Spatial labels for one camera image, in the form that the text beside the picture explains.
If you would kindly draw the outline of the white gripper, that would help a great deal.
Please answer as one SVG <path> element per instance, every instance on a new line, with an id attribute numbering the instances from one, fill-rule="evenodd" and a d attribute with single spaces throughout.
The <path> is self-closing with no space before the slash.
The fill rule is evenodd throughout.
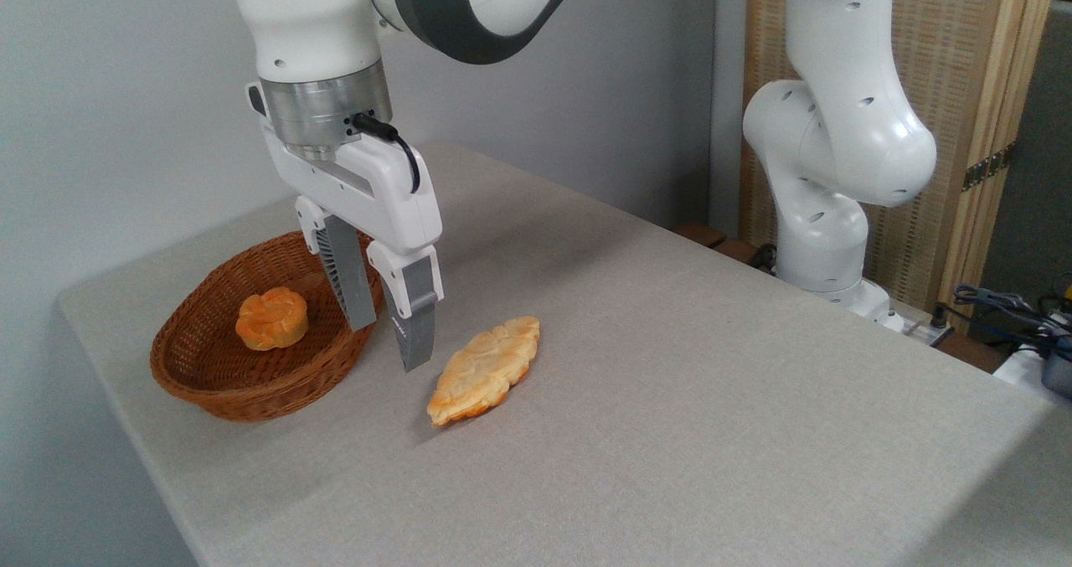
<path id="1" fill-rule="evenodd" d="M 425 159 L 368 133 L 349 136 L 332 154 L 312 156 L 287 147 L 265 116 L 260 90 L 260 83 L 245 86 L 252 108 L 260 113 L 276 171 L 302 194 L 295 208 L 307 249 L 318 255 L 351 330 L 378 319 L 359 229 L 375 240 L 368 260 L 382 277 L 402 364 L 406 372 L 425 364 L 434 348 L 434 310 L 444 297 L 432 247 L 443 224 Z"/>

